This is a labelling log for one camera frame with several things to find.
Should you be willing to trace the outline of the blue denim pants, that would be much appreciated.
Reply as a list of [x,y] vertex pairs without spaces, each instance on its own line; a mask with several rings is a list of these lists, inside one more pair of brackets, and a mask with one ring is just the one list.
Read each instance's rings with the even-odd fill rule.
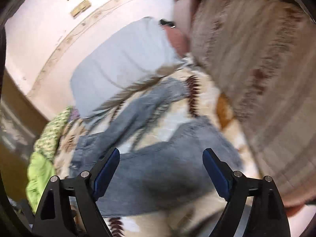
[[[105,131],[80,137],[70,176],[90,170],[110,148],[144,128],[159,109],[185,99],[188,93],[185,83],[168,78],[132,101]],[[108,189],[97,201],[102,216],[171,209],[211,192],[213,184],[202,162],[207,148],[232,169],[242,169],[237,150],[206,116],[181,124],[167,141],[122,154]]]

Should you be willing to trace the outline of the lime green cloth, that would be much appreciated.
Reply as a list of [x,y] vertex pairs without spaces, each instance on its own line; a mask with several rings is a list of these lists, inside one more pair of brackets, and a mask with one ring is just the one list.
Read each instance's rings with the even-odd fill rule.
[[26,186],[26,196],[32,212],[36,213],[46,185],[54,175],[55,168],[51,161],[41,153],[33,152],[27,168],[28,184]]

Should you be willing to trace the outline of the cream leaf-pattern blanket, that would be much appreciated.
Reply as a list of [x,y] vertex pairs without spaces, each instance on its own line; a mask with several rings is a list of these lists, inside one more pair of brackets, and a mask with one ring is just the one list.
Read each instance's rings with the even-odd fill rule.
[[[195,67],[185,67],[134,93],[120,106],[110,109],[102,118],[89,126],[81,118],[68,123],[62,133],[54,158],[56,174],[64,179],[70,176],[70,164],[80,137],[105,131],[121,112],[134,100],[149,93],[168,78],[185,83],[189,93],[183,100],[171,102],[159,109],[150,122],[137,130],[125,142],[115,147],[122,154],[170,139],[183,123],[206,116],[212,125],[237,150],[244,175],[258,178],[259,172],[244,133],[227,102],[209,75]],[[113,236],[209,236],[217,224],[226,201],[213,190],[197,199],[171,209],[134,216],[103,217]]]

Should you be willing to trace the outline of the green patterned quilt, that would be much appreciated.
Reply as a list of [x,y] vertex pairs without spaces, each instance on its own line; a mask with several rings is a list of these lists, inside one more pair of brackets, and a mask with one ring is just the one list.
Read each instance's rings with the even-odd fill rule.
[[53,161],[57,151],[59,139],[70,118],[72,107],[66,107],[44,127],[40,138],[34,144],[34,151],[40,153],[47,160]]

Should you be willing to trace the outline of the brown wooden cabinet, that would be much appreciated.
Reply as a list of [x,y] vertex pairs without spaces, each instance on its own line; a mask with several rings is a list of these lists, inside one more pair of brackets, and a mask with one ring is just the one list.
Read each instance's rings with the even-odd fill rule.
[[26,198],[29,158],[47,122],[5,71],[1,94],[1,176],[7,196],[16,202]]

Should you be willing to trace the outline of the light grey pillow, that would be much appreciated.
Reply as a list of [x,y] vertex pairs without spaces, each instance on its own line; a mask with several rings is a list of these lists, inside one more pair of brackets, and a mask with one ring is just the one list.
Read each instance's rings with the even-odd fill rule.
[[75,107],[88,117],[104,102],[164,66],[181,62],[165,30],[152,17],[132,22],[88,55],[70,80]]

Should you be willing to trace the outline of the pink brown pillow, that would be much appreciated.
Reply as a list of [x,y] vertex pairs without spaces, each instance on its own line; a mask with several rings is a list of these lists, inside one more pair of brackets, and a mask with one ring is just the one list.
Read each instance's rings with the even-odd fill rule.
[[191,28],[198,0],[178,0],[174,5],[174,28],[163,26],[171,46],[179,57],[184,57],[190,51]]

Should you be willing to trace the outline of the small black object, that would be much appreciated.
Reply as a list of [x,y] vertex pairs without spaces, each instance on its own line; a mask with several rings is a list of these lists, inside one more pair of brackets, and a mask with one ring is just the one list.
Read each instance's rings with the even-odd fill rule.
[[165,20],[165,19],[161,19],[159,21],[159,23],[160,23],[161,26],[168,26],[170,28],[175,28],[176,27],[176,25],[175,25],[175,23],[173,21],[168,21],[168,20]]

